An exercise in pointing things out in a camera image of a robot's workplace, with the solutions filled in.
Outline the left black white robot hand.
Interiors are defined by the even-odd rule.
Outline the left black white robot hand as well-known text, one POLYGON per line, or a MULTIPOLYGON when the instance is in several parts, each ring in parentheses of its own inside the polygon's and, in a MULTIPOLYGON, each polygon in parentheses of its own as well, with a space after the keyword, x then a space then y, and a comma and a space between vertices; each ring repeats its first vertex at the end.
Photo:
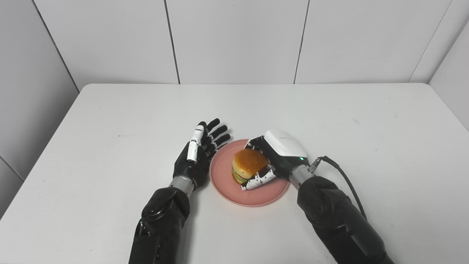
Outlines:
POLYGON ((190 194, 206 184, 214 155, 230 139, 227 125, 222 125, 219 118, 201 121, 174 164, 170 186, 190 194))

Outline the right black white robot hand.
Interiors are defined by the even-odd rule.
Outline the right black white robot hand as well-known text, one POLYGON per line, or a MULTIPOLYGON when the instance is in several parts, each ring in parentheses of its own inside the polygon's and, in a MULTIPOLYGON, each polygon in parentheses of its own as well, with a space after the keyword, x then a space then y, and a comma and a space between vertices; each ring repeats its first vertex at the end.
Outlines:
POLYGON ((260 152, 267 160, 267 165, 256 169, 247 182, 241 184, 241 190, 253 190, 275 178, 289 180, 298 167, 309 167, 306 151, 288 132, 268 130, 265 135, 248 140, 245 149, 260 152))

